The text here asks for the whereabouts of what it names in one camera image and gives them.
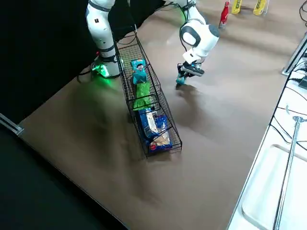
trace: yellow bottle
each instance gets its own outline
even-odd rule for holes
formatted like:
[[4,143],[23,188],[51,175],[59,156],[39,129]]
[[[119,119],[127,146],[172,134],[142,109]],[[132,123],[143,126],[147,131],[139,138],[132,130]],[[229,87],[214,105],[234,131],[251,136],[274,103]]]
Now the yellow bottle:
[[234,4],[232,4],[231,13],[232,14],[238,14],[241,9],[242,0],[235,0]]
[[259,15],[262,14],[263,9],[265,7],[265,3],[266,3],[266,0],[258,0],[256,6],[254,8],[254,15],[259,16]]

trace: red bottle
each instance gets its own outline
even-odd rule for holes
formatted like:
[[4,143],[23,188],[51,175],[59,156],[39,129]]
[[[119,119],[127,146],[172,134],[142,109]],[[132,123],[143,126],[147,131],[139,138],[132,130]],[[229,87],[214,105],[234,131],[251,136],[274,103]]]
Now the red bottle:
[[224,9],[221,14],[221,20],[219,24],[219,28],[224,29],[226,26],[227,18],[228,18],[228,7],[229,7],[229,2],[227,1],[225,3]]

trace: white table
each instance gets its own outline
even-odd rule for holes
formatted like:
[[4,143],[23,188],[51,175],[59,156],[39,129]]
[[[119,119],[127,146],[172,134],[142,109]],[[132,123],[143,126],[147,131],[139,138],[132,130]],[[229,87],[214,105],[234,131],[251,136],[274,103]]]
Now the white table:
[[[291,75],[291,78],[303,77],[304,74],[296,72]],[[286,86],[307,98],[307,90],[298,87],[298,83],[290,80]],[[285,108],[287,105],[290,110],[307,114],[307,101],[286,88],[277,106]],[[291,111],[289,113],[290,115],[285,110],[277,108],[274,116],[292,136],[295,126],[292,117],[299,114]],[[288,142],[291,142],[275,119],[270,124],[276,127]],[[302,123],[297,140],[307,140],[307,122]],[[307,142],[300,144],[307,149]],[[289,149],[290,144],[287,144],[272,126],[268,126],[229,222],[229,230],[271,230],[273,228]],[[307,151],[298,145],[295,148],[280,229],[307,229]]]

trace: teal package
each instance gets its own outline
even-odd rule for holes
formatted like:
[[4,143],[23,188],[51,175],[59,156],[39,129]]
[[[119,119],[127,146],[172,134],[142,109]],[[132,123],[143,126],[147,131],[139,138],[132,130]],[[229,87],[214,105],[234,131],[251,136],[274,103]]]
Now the teal package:
[[143,59],[131,61],[133,84],[147,82],[147,75],[145,71],[146,62]]

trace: green package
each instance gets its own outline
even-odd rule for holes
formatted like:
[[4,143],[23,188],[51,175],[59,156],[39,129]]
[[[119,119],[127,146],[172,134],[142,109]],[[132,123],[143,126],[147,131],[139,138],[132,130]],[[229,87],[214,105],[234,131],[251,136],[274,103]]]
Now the green package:
[[149,94],[150,94],[150,83],[149,82],[136,84],[136,98],[138,99],[136,99],[133,104],[134,111],[151,108],[151,105],[150,105],[151,101],[148,96]]

